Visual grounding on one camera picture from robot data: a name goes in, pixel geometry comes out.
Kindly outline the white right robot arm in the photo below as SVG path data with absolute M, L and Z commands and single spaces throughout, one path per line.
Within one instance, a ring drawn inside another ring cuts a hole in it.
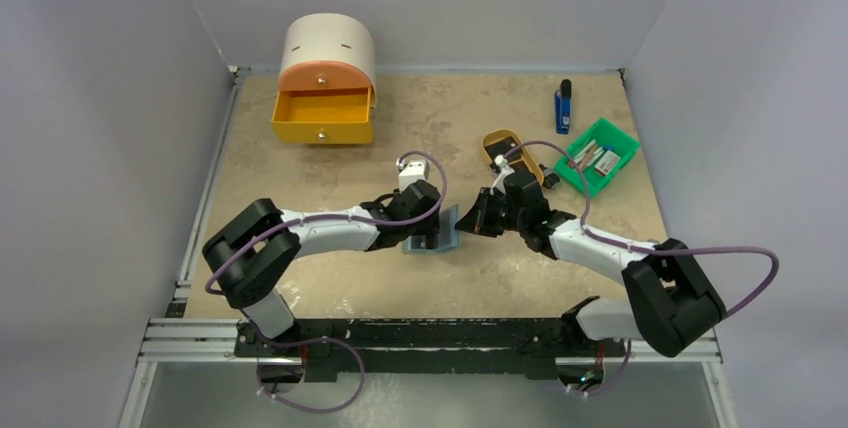
M 603 339 L 630 338 L 675 357 L 727 315 L 684 243 L 651 244 L 592 232 L 576 215 L 552 208 L 527 172 L 482 188 L 455 228 L 492 238 L 516 232 L 531 251 L 588 268 L 625 288 L 623 300 L 593 299 L 570 310 L 574 320 L 562 327 L 561 340 L 576 355 Z

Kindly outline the green card holder wallet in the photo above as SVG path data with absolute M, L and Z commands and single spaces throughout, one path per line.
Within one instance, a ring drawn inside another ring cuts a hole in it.
M 459 247 L 459 232 L 454 228 L 459 219 L 457 204 L 444 209 L 438 218 L 438 228 L 431 235 L 412 235 L 401 245 L 404 254 L 435 255 Z

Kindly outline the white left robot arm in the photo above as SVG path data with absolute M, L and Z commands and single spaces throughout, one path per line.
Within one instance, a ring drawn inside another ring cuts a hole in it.
M 303 213 L 277 208 L 269 198 L 252 202 L 203 246 L 212 271 L 207 291 L 225 297 L 259 330 L 272 356 L 297 347 L 296 318 L 276 291 L 289 265 L 306 256 L 393 248 L 416 234 L 438 230 L 440 193 L 418 180 L 380 201 L 336 212 Z

